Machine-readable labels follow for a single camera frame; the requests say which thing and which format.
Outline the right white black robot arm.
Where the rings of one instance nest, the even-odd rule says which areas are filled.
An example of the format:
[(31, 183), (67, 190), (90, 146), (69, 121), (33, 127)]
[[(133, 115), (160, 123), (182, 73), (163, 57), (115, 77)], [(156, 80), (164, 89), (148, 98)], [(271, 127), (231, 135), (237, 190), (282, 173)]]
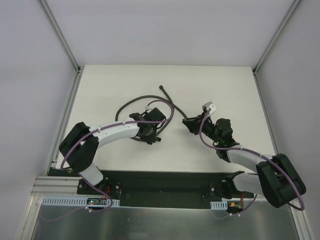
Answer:
[(236, 171), (227, 175), (215, 189), (217, 195), (231, 199), (242, 192), (258, 194), (275, 208), (298, 199), (300, 206), (297, 209), (304, 210), (302, 195), (306, 193), (306, 186), (285, 154), (266, 156), (243, 147), (234, 140), (229, 119), (220, 118), (213, 123), (201, 114), (183, 119), (182, 123), (192, 134), (210, 138), (213, 141), (210, 148), (220, 159), (251, 171)]

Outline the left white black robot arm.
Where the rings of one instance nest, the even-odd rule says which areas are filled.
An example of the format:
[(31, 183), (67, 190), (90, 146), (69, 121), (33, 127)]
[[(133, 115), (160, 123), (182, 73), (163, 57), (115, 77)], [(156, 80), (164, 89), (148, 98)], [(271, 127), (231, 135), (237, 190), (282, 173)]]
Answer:
[(94, 194), (108, 193), (108, 181), (100, 169), (94, 164), (94, 157), (99, 148), (118, 140), (139, 138), (149, 145), (159, 142), (158, 125), (167, 118), (158, 109), (153, 108), (144, 113), (132, 113), (122, 121), (107, 126), (88, 126), (84, 122), (77, 123), (60, 143), (58, 149), (68, 169), (88, 182), (88, 188)]

